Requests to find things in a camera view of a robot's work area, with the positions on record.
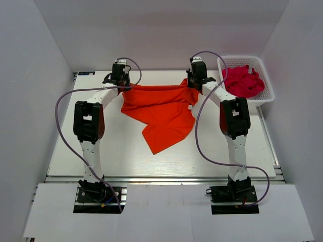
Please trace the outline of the orange t shirt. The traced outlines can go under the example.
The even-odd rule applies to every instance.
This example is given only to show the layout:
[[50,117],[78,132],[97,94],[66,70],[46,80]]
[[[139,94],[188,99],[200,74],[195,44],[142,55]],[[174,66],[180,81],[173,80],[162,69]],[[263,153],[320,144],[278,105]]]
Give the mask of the orange t shirt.
[[146,124],[142,135],[155,155],[190,134],[195,117],[189,106],[198,102],[198,96],[186,78],[179,85],[137,85],[123,93],[121,113]]

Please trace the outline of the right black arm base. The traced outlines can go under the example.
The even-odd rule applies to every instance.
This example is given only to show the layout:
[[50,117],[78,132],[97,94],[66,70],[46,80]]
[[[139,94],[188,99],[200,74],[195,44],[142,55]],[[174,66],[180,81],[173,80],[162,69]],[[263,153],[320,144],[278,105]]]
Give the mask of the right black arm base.
[[250,178],[242,181],[230,179],[226,186],[212,186],[205,192],[211,196],[213,203],[253,203],[257,201],[255,187],[251,185]]

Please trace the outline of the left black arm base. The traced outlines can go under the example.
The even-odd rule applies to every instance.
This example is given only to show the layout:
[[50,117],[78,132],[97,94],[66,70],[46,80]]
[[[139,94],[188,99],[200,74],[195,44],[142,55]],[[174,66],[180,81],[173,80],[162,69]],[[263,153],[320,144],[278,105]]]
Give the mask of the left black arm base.
[[76,199],[78,203],[116,203],[116,196],[121,201],[121,187],[113,187],[113,192],[110,187],[102,182],[90,183],[86,180],[79,180],[78,184],[79,188]]

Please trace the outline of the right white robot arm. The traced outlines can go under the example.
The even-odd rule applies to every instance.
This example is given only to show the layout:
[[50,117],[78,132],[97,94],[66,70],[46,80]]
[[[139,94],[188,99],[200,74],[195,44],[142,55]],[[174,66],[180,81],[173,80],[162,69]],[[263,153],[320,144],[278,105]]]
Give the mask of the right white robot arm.
[[198,56],[190,59],[187,71],[188,87],[197,90],[220,109],[220,130],[225,136],[229,152],[229,180],[245,181],[249,178],[246,168],[245,144],[251,126],[246,98],[227,92],[214,78],[207,76],[205,62]]

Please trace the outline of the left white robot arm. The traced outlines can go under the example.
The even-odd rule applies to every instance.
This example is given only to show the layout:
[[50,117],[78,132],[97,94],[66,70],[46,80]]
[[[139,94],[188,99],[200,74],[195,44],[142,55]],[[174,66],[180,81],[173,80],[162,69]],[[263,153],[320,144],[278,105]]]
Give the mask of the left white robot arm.
[[89,99],[75,103],[73,133],[80,142],[86,161],[83,179],[89,183],[98,183],[104,179],[99,152],[100,140],[105,132],[104,109],[130,86],[130,69],[125,59],[115,61],[112,72],[102,82],[102,89]]

